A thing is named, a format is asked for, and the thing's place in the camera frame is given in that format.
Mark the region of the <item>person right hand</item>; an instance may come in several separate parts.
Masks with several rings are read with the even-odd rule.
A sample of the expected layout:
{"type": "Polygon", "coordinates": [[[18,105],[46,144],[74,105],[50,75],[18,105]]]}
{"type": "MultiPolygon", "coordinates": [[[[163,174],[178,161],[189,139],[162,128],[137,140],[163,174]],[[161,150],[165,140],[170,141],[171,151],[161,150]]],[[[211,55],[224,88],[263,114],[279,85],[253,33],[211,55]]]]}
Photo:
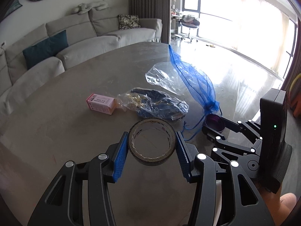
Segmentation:
{"type": "Polygon", "coordinates": [[[275,225],[281,225],[295,207],[297,203],[296,195],[293,193],[281,195],[282,185],[276,194],[269,192],[259,184],[257,189],[268,207],[275,225]]]}

